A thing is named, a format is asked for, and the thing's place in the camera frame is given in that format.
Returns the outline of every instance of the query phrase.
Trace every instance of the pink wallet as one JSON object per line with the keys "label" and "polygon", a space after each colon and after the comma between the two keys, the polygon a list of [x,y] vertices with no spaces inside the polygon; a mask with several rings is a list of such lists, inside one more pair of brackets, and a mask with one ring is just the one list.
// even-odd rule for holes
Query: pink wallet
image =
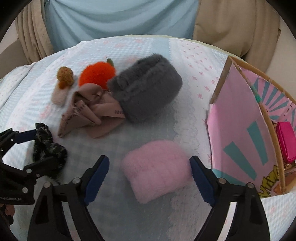
{"label": "pink wallet", "polygon": [[286,164],[294,162],[296,160],[296,137],[291,123],[288,121],[277,123],[276,134],[284,162]]}

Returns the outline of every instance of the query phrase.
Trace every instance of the pink fluffy pouch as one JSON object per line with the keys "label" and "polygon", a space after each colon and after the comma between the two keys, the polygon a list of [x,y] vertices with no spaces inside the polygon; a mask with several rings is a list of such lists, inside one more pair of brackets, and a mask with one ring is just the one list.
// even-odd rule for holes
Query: pink fluffy pouch
{"label": "pink fluffy pouch", "polygon": [[129,152],[121,168],[142,204],[193,180],[188,157],[175,142],[168,140],[152,141]]}

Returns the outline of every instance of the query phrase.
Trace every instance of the black scrunchie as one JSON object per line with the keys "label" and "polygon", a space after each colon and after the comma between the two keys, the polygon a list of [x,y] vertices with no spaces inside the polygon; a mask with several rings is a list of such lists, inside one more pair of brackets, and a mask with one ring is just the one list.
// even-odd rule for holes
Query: black scrunchie
{"label": "black scrunchie", "polygon": [[56,179],[66,163],[67,150],[65,147],[53,142],[52,134],[47,125],[36,123],[35,126],[37,133],[34,143],[33,161],[41,161],[50,156],[55,157],[59,162],[58,169],[49,171],[47,176]]}

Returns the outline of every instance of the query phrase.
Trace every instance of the cardboard edge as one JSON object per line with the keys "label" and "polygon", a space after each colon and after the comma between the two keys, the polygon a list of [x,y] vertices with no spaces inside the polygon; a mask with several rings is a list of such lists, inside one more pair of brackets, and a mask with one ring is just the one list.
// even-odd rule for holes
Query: cardboard edge
{"label": "cardboard edge", "polygon": [[221,72],[220,78],[218,80],[218,83],[216,85],[216,88],[214,90],[212,98],[210,100],[210,104],[214,104],[216,102],[216,100],[217,100],[217,98],[218,98],[218,96],[219,96],[219,94],[221,92],[221,89],[222,89],[222,87],[223,87],[223,85],[224,85],[224,83],[226,81],[226,78],[227,78],[227,76],[229,74],[230,67],[231,67],[232,63],[233,63],[232,58],[231,58],[230,55],[228,55],[227,60],[226,60],[226,62],[224,64],[224,68],[223,68],[223,70]]}
{"label": "cardboard edge", "polygon": [[[256,69],[254,66],[245,63],[243,61],[240,61],[239,59],[235,58],[235,57],[231,57],[234,65],[236,66],[237,70],[240,72],[240,74],[243,76],[243,78],[246,80],[246,82],[250,84],[249,80],[247,79],[247,77],[244,75],[244,73],[242,72],[242,70],[240,69],[240,67],[250,70],[253,73],[261,76],[262,78],[264,78],[265,80],[269,81],[271,84],[273,84],[275,87],[278,88],[278,90],[280,90],[281,92],[283,92],[288,98],[290,98],[290,94],[288,94],[280,85],[278,85],[274,80],[270,79],[266,74],[264,74],[263,72],[261,72],[260,70]],[[290,98],[291,101],[295,104],[295,100],[291,97]],[[268,113],[266,111],[266,109],[263,107],[263,105],[261,103],[259,103],[259,107],[261,110],[261,113],[263,115],[263,118],[265,120],[265,123],[267,124],[268,130],[269,130],[269,134],[271,136],[271,140],[274,146],[274,150],[275,150],[275,154],[276,154],[276,162],[277,162],[277,166],[279,169],[279,181],[280,181],[280,187],[281,187],[281,191],[282,194],[287,192],[287,187],[286,187],[286,180],[285,180],[285,172],[284,172],[284,162],[283,162],[283,156],[281,154],[281,148],[279,145],[279,140],[277,138],[275,129],[274,129],[274,125],[271,121],[271,119],[268,116]]]}

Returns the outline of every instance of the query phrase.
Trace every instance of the light blue shirt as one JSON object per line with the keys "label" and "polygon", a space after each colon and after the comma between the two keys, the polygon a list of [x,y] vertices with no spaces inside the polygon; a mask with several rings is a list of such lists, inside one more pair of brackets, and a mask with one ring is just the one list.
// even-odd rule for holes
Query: light blue shirt
{"label": "light blue shirt", "polygon": [[128,34],[192,39],[198,0],[46,0],[55,51],[81,41]]}

